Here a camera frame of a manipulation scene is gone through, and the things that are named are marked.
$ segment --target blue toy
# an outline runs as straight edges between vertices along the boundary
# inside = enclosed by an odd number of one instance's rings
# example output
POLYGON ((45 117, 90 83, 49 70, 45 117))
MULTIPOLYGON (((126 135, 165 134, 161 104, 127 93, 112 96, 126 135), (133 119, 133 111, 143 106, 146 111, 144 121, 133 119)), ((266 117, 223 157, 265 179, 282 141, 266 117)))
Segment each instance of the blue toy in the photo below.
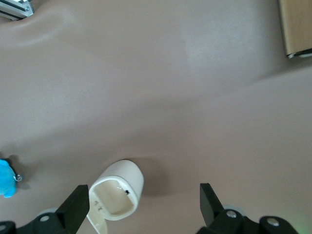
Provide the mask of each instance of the blue toy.
POLYGON ((15 193, 15 173, 9 163, 0 159, 0 195, 9 198, 15 193))

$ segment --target metal frame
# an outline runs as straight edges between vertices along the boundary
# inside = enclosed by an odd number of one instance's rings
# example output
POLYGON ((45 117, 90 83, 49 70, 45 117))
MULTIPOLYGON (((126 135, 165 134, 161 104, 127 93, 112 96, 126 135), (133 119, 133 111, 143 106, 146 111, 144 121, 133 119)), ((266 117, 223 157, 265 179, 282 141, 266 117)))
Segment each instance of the metal frame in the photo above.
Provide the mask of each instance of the metal frame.
POLYGON ((21 20, 31 16, 34 9, 29 0, 0 0, 0 16, 21 20))

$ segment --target white cup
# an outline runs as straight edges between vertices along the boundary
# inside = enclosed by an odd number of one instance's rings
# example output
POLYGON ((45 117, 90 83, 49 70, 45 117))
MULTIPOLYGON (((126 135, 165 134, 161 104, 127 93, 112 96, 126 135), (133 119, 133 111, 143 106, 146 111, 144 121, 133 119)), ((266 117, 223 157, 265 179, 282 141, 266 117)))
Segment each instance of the white cup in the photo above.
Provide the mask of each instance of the white cup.
POLYGON ((89 221, 99 234, 106 234, 105 219, 120 220, 138 206, 144 177, 139 167, 129 160, 109 166, 89 190, 89 221))

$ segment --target screw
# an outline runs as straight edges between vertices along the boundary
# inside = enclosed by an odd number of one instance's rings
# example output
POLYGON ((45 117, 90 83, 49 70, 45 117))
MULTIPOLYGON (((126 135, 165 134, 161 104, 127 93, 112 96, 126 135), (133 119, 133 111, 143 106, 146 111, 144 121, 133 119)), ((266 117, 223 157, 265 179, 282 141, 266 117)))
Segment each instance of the screw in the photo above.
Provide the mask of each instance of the screw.
POLYGON ((227 211, 226 215, 230 218, 236 218, 237 214, 234 211, 227 211))
POLYGON ((268 218, 267 222, 271 224, 272 226, 275 226, 275 227, 279 226, 279 222, 275 218, 268 218))
POLYGON ((5 229, 6 229, 6 226, 5 226, 5 225, 1 225, 1 226, 0 226, 0 232, 3 231, 3 230, 5 230, 5 229))
POLYGON ((50 218, 50 217, 49 217, 48 215, 42 216, 42 217, 40 218, 40 222, 45 222, 45 221, 47 221, 49 218, 50 218))

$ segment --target container lid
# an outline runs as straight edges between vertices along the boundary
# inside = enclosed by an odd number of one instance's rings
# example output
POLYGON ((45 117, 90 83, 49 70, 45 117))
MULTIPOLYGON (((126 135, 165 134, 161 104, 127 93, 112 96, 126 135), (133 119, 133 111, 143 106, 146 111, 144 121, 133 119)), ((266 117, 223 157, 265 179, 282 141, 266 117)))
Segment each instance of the container lid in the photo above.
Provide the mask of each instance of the container lid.
POLYGON ((110 175, 97 180, 89 191, 90 210, 107 220, 120 220, 137 208, 138 197, 123 178, 110 175))
POLYGON ((104 218, 91 210, 89 211, 87 218, 98 234, 108 234, 107 224, 104 218))

